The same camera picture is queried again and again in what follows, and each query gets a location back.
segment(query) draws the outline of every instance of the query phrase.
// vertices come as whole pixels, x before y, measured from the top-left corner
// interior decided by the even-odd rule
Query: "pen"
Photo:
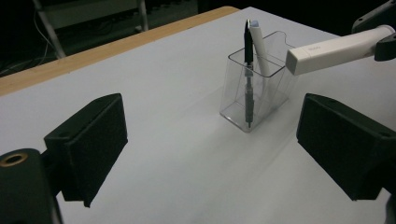
[[[247,126],[250,128],[253,122],[253,86],[251,79],[253,78],[253,40],[249,31],[250,20],[246,21],[245,24],[245,77],[247,78],[247,84],[245,87],[245,121]]]

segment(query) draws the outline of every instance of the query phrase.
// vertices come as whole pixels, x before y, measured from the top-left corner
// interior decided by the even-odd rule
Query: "wooden table edge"
[[[19,73],[1,77],[0,96],[70,73],[81,67],[121,54],[127,50],[135,49],[166,36],[227,16],[238,10],[239,9],[235,7],[219,7],[205,13],[148,30],[144,33],[131,35],[94,49],[88,49],[86,51],[67,56],[61,60],[45,63]]]

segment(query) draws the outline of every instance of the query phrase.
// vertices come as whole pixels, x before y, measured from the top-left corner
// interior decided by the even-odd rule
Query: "table surface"
[[[384,223],[389,193],[350,201],[295,134],[307,92],[396,130],[396,62],[366,58],[304,74],[285,104],[243,133],[219,105],[227,56],[243,47],[246,19],[259,21],[264,35],[285,32],[294,47],[336,35],[253,7],[225,9],[167,37],[103,46],[85,63],[75,63],[81,53],[1,80],[2,154],[44,151],[43,137],[88,102],[122,94],[129,143],[91,208],[58,195],[64,223]]]

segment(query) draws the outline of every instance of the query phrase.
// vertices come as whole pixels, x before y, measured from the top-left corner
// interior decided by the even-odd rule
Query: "pen holder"
[[[286,54],[293,47],[286,43],[286,34],[274,32],[265,38],[266,63],[268,70],[262,74],[258,65],[258,56],[254,55],[253,70],[245,66],[245,51],[240,49],[229,55],[227,72],[221,98],[220,114],[245,133],[251,132],[270,113],[288,100],[290,91],[297,79],[285,68]],[[245,90],[246,71],[251,71],[253,77],[253,120],[246,122]]]

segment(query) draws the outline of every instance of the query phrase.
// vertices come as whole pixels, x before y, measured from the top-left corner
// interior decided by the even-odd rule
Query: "table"
[[[350,201],[295,134],[307,92],[396,130],[396,62],[367,58],[302,75],[282,107],[243,133],[219,104],[246,19],[258,20],[264,35],[285,32],[294,47],[336,37],[226,7],[141,34],[155,32],[150,40],[131,36],[0,78],[0,153],[44,151],[47,133],[91,100],[120,92],[129,143],[90,209],[58,195],[64,223],[384,223],[389,194]]]

